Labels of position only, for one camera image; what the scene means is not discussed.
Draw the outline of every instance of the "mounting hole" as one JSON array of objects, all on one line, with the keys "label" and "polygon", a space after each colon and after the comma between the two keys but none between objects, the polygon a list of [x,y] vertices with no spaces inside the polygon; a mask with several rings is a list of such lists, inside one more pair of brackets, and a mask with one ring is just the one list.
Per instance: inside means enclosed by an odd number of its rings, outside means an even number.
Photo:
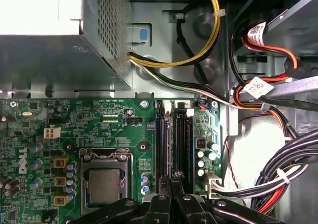
[{"label": "mounting hole", "polygon": [[149,144],[147,141],[139,141],[138,144],[137,144],[137,149],[140,151],[140,152],[146,152],[147,150],[149,150]]}]

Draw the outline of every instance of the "screw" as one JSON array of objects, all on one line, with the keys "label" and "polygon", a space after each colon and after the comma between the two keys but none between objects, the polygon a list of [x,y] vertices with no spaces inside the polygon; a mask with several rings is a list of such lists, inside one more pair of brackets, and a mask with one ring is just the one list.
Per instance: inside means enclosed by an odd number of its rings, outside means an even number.
[{"label": "screw", "polygon": [[10,107],[16,107],[18,105],[18,103],[16,103],[15,101],[10,102]]},{"label": "screw", "polygon": [[127,155],[121,155],[121,156],[119,156],[119,159],[121,161],[126,161],[127,160]]},{"label": "screw", "polygon": [[213,108],[217,108],[217,107],[218,107],[218,103],[217,103],[216,101],[212,101],[212,102],[211,102],[211,106],[212,106]]},{"label": "screw", "polygon": [[217,205],[218,205],[219,207],[225,207],[227,204],[226,204],[226,202],[224,202],[224,201],[218,201],[218,202],[217,202]]},{"label": "screw", "polygon": [[125,203],[125,206],[132,206],[132,205],[134,205],[134,204],[135,204],[134,201],[128,200],[128,201]]},{"label": "screw", "polygon": [[90,160],[91,160],[90,155],[88,155],[88,154],[87,154],[87,155],[85,155],[85,156],[84,156],[84,160],[85,160],[85,161],[90,161]]},{"label": "screw", "polygon": [[185,195],[185,196],[183,196],[183,199],[186,200],[186,201],[190,201],[191,200],[191,196]]},{"label": "screw", "polygon": [[141,106],[142,108],[147,108],[147,107],[148,107],[148,102],[147,102],[147,101],[141,101],[141,102],[140,102],[140,106]]},{"label": "screw", "polygon": [[165,197],[165,195],[162,195],[162,194],[161,194],[161,195],[158,196],[158,199],[159,199],[159,200],[165,200],[166,197]]}]

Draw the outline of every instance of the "yellow wire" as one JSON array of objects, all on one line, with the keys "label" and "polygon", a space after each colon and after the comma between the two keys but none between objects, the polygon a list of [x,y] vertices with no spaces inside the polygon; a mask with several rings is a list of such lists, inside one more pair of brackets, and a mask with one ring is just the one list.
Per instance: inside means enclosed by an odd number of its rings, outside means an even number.
[{"label": "yellow wire", "polygon": [[204,55],[213,46],[214,42],[217,39],[219,30],[220,30],[220,18],[217,16],[218,11],[220,10],[219,3],[218,3],[218,0],[211,0],[211,2],[212,2],[212,6],[213,6],[213,11],[214,11],[214,24],[213,24],[212,33],[211,33],[210,38],[209,38],[208,42],[206,43],[206,45],[201,49],[201,51],[197,55],[193,56],[192,58],[183,60],[183,61],[164,63],[164,64],[150,62],[150,61],[144,61],[144,60],[138,59],[134,56],[130,56],[130,58],[133,61],[135,61],[136,63],[139,63],[139,64],[146,66],[146,67],[165,68],[165,67],[174,67],[174,66],[183,65],[185,63],[192,62],[195,59]]}]

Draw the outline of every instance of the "gold component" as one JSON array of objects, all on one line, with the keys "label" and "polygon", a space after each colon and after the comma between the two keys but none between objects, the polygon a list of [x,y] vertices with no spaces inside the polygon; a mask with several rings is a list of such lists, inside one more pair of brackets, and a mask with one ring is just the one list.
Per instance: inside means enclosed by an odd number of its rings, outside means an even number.
[{"label": "gold component", "polygon": [[53,168],[66,168],[66,165],[69,162],[68,157],[59,157],[53,160]]},{"label": "gold component", "polygon": [[33,116],[33,112],[25,111],[22,113],[22,116]]},{"label": "gold component", "polygon": [[54,207],[62,207],[65,206],[68,203],[66,200],[66,194],[57,194],[53,197],[53,206]]},{"label": "gold component", "polygon": [[65,187],[66,186],[66,177],[57,176],[53,178],[54,187]]}]

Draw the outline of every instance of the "capacitor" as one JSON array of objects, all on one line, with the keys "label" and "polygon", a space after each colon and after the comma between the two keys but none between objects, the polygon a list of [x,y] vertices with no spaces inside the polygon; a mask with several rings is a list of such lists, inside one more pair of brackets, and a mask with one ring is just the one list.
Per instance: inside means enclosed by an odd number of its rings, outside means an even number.
[{"label": "capacitor", "polygon": [[66,189],[65,189],[65,191],[67,193],[72,193],[74,190],[75,190],[75,186],[74,185],[67,186]]},{"label": "capacitor", "polygon": [[10,131],[9,132],[9,136],[11,138],[14,138],[14,137],[22,137],[23,136],[23,131]]},{"label": "capacitor", "polygon": [[73,169],[75,169],[75,162],[70,162],[70,163],[68,163],[68,165],[66,165],[66,169],[67,170],[73,170]]},{"label": "capacitor", "polygon": [[13,180],[13,179],[12,179],[11,177],[8,177],[8,178],[6,178],[6,179],[4,179],[4,180],[1,180],[1,181],[0,181],[0,188],[5,187],[5,185],[6,185],[7,183],[11,182],[12,180]]},{"label": "capacitor", "polygon": [[5,189],[6,189],[6,190],[10,190],[10,189],[14,188],[15,186],[17,186],[17,185],[19,185],[19,184],[20,184],[20,179],[17,178],[17,179],[15,179],[15,180],[13,180],[13,181],[7,183],[7,184],[5,185]]},{"label": "capacitor", "polygon": [[145,186],[149,186],[149,183],[148,183],[148,182],[141,182],[140,185],[141,185],[142,187],[145,187]]},{"label": "capacitor", "polygon": [[127,110],[127,116],[132,116],[134,114],[134,110],[133,109],[129,109]]},{"label": "capacitor", "polygon": [[196,155],[198,158],[203,158],[204,157],[204,153],[202,150],[196,150]]},{"label": "capacitor", "polygon": [[17,194],[19,191],[20,191],[20,188],[19,187],[15,187],[15,188],[13,188],[11,190],[6,191],[5,192],[5,196],[7,198],[12,197],[14,194]]},{"label": "capacitor", "polygon": [[73,176],[74,176],[74,171],[73,170],[66,171],[66,177],[73,178]]},{"label": "capacitor", "polygon": [[68,178],[66,180],[66,185],[71,186],[74,183],[74,179],[73,178]]},{"label": "capacitor", "polygon": [[140,177],[141,177],[141,182],[143,182],[143,183],[148,182],[148,178],[149,178],[148,174],[143,173]]},{"label": "capacitor", "polygon": [[40,168],[40,167],[42,166],[42,164],[43,164],[43,162],[42,162],[42,160],[40,160],[40,159],[37,159],[37,160],[35,160],[35,161],[32,161],[32,162],[30,163],[30,170],[35,171],[35,170],[37,170],[38,168]]},{"label": "capacitor", "polygon": [[43,149],[43,145],[41,143],[33,144],[29,147],[30,153],[38,153]]},{"label": "capacitor", "polygon": [[205,165],[205,163],[204,163],[203,160],[199,160],[199,161],[197,162],[197,165],[198,165],[199,168],[203,168],[204,165]]},{"label": "capacitor", "polygon": [[0,122],[6,122],[6,123],[12,123],[16,122],[16,117],[15,116],[0,116]]},{"label": "capacitor", "polygon": [[203,169],[197,169],[196,170],[197,171],[197,175],[199,176],[199,177],[202,177],[203,175],[204,175],[204,170]]},{"label": "capacitor", "polygon": [[67,200],[68,202],[71,201],[73,198],[74,198],[74,194],[73,194],[73,193],[68,193],[68,194],[66,195],[66,200]]},{"label": "capacitor", "polygon": [[220,145],[218,143],[215,143],[215,142],[210,142],[209,147],[211,150],[213,150],[216,153],[220,152],[220,150],[221,150]]},{"label": "capacitor", "polygon": [[217,154],[212,151],[207,151],[205,155],[211,161],[215,161],[217,158]]},{"label": "capacitor", "polygon": [[38,187],[40,187],[42,185],[43,181],[41,178],[36,178],[35,180],[31,181],[29,184],[29,188],[30,190],[35,190]]},{"label": "capacitor", "polygon": [[141,188],[140,192],[141,192],[142,195],[145,195],[145,194],[147,194],[149,192],[149,190],[150,189],[149,189],[148,186],[144,186],[144,187]]}]

